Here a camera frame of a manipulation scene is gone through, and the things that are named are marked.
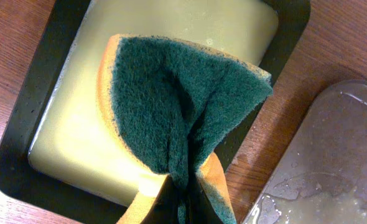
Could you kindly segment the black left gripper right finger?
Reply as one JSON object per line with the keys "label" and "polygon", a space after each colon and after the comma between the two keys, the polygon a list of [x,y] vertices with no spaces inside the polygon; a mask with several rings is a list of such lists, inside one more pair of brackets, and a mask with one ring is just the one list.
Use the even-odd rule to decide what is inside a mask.
{"label": "black left gripper right finger", "polygon": [[200,181],[195,175],[189,177],[186,204],[187,224],[222,224],[214,211]]}

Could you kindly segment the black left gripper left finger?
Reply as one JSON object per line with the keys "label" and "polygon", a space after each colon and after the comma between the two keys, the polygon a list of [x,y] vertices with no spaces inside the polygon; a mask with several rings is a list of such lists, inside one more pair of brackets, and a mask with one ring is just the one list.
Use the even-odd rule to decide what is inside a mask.
{"label": "black left gripper left finger", "polygon": [[181,191],[167,176],[141,224],[179,224],[186,223],[186,207]]}

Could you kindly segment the green yellow sponge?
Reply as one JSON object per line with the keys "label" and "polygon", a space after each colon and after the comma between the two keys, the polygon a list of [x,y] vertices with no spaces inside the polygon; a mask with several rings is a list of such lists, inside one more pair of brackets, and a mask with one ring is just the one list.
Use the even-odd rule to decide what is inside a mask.
{"label": "green yellow sponge", "polygon": [[195,175],[220,220],[234,223],[215,148],[271,94],[270,73],[219,50],[161,36],[110,37],[98,111],[116,147],[145,169],[119,222],[141,223],[167,176],[186,207]]}

